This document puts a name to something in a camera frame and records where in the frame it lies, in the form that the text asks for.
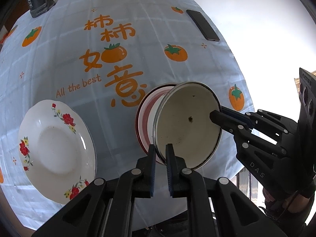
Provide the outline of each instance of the red flower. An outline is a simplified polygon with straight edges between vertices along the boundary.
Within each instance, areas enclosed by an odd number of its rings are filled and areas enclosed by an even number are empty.
[[[24,156],[27,156],[28,153],[30,152],[28,148],[25,146],[24,141],[20,143],[20,151]]]
[[[66,125],[75,126],[74,119],[69,114],[63,114],[63,119]]]
[[[69,196],[69,198],[72,200],[74,197],[76,197],[79,193],[79,189],[77,187],[73,187],[71,190],[71,194]]]

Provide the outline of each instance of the smartphone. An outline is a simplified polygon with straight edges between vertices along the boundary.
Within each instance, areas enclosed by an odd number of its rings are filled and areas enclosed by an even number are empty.
[[[199,11],[186,10],[206,40],[219,41],[218,35]]]

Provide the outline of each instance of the person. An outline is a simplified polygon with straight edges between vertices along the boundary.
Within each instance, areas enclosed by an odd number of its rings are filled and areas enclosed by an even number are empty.
[[[285,199],[276,210],[271,209],[276,200],[266,189],[263,189],[263,195],[266,208],[262,209],[266,216],[273,220],[288,237],[299,237],[304,227],[306,227],[305,221],[312,209],[315,194],[311,198],[305,198],[299,194],[279,219],[278,217],[285,210],[294,194]],[[185,211],[150,228],[134,231],[132,237],[190,237],[188,213]]]

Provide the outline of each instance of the silver screw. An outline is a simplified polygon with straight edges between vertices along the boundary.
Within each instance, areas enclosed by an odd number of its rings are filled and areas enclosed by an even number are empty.
[[[182,169],[182,173],[184,173],[185,175],[189,175],[192,173],[192,170],[189,168],[184,168],[184,169]]]
[[[132,169],[131,173],[133,175],[139,175],[142,171],[139,168],[134,168]]]
[[[97,178],[93,182],[95,185],[102,185],[104,183],[104,180],[102,178]]]
[[[226,177],[221,177],[221,178],[219,178],[219,182],[221,184],[228,184],[229,180]]]

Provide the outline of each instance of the tablecloth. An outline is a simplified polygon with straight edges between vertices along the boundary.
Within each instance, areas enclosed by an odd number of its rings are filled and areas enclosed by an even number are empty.
[[[29,12],[22,15],[0,53],[1,188],[21,223],[32,229],[62,208],[32,186],[18,158],[19,126],[37,102],[59,100],[80,115],[94,141],[96,177],[106,180],[145,156],[135,115],[144,95],[158,85],[199,81],[212,88],[221,105],[253,111],[232,52],[194,0],[55,1],[35,19]],[[187,9],[200,11],[220,41],[207,41]],[[239,100],[231,95],[238,89]],[[199,172],[231,178],[243,167],[235,154],[233,136],[223,132],[214,156]],[[170,197],[166,168],[157,164],[154,197],[135,201],[133,229],[184,210],[186,200]]]

